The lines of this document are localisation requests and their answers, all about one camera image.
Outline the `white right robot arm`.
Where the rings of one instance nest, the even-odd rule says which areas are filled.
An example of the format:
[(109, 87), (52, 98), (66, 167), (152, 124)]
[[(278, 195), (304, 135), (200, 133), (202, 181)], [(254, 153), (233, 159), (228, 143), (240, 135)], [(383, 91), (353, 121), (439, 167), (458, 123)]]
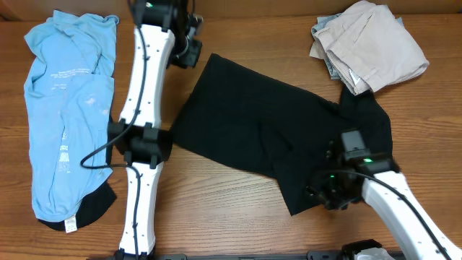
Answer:
[(363, 201), (379, 215), (406, 259), (460, 259), (457, 247), (413, 195), (399, 166), (385, 154), (340, 159), (313, 174), (305, 188), (327, 210)]

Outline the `black t-shirt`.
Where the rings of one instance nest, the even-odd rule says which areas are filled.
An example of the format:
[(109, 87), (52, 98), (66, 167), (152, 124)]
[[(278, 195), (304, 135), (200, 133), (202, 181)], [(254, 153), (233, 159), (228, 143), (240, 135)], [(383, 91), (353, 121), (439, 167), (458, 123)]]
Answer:
[(371, 92), (343, 89), (333, 103), (212, 54), (170, 131), (186, 150), (275, 178), (296, 215), (318, 205), (305, 188), (349, 129), (371, 152), (392, 152), (390, 119)]

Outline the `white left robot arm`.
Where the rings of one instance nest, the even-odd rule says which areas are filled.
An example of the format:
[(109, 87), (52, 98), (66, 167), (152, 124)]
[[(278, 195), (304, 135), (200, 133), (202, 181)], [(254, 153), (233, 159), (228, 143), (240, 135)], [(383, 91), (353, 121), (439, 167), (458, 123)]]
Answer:
[(153, 259), (157, 187), (169, 159), (172, 137), (163, 130), (161, 99), (169, 66), (194, 68), (203, 18), (187, 0), (130, 1), (134, 61), (126, 102), (108, 126), (111, 144), (123, 155), (128, 178), (126, 217), (114, 259)]

